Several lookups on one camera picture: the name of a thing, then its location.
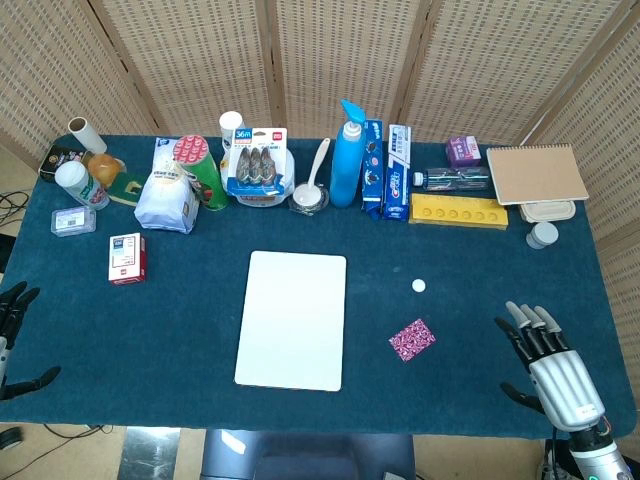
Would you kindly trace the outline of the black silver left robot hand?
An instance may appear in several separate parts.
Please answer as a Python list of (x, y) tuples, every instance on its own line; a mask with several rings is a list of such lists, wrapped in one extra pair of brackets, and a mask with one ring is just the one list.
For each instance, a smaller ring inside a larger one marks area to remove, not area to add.
[(7, 366), (17, 336), (22, 327), (26, 311), (40, 293), (39, 288), (26, 291), (27, 282), (15, 284), (9, 290), (1, 293), (1, 400), (32, 393), (52, 383), (61, 372), (60, 366), (54, 366), (45, 371), (40, 377), (30, 381), (15, 384), (7, 383)]

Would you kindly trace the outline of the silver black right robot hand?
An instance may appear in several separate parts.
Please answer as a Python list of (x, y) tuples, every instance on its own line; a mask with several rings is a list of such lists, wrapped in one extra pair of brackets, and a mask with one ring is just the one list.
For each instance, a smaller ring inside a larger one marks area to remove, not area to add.
[(596, 426), (605, 415), (604, 404), (587, 368), (564, 337), (555, 318), (543, 307), (505, 303), (513, 317), (497, 317), (496, 325), (511, 342), (536, 393), (527, 395), (507, 382), (502, 391), (516, 403), (546, 416), (563, 432)]

